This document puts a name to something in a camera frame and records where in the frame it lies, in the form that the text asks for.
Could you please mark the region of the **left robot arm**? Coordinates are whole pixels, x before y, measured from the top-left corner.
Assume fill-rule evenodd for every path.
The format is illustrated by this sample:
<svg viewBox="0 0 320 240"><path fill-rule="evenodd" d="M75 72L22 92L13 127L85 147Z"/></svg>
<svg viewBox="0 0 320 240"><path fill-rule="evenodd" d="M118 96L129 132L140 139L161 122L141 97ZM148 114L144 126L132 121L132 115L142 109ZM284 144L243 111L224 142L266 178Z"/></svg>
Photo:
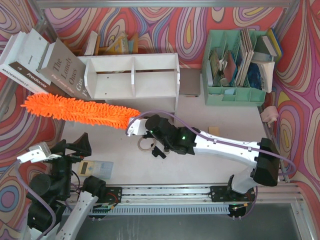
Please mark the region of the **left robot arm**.
<svg viewBox="0 0 320 240"><path fill-rule="evenodd" d="M27 226L32 237L41 240L74 240L90 210L106 193L106 183L95 176L84 180L76 206L63 226L60 226L66 209L63 204L71 196L72 165L92 154L89 136L83 133L73 143L61 140L53 148L41 142L29 149L27 160L48 162L51 173L41 173L28 185L27 198L31 206Z"/></svg>

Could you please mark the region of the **orange microfiber duster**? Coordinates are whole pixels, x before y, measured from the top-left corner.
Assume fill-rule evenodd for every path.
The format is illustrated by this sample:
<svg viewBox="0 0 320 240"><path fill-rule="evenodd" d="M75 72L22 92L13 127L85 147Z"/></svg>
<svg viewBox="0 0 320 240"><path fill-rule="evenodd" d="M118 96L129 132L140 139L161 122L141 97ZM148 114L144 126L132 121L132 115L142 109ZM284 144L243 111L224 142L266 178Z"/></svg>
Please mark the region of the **orange microfiber duster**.
<svg viewBox="0 0 320 240"><path fill-rule="evenodd" d="M30 95L20 106L38 117L124 130L128 127L130 118L140 115L138 110L125 106L84 101L51 93Z"/></svg>

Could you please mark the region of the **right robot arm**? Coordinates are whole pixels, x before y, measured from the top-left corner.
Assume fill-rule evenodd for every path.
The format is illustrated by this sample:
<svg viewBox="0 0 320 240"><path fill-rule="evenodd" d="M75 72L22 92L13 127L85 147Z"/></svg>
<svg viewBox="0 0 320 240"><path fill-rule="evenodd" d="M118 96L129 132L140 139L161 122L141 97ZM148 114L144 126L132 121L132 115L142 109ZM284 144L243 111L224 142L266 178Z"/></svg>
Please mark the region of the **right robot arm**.
<svg viewBox="0 0 320 240"><path fill-rule="evenodd" d="M244 170L230 176L229 193L246 194L257 185L275 187L278 184L279 152L268 138L241 142L217 137L194 127L175 127L158 114L149 117L144 126L167 151L179 155L217 155L246 165Z"/></svg>

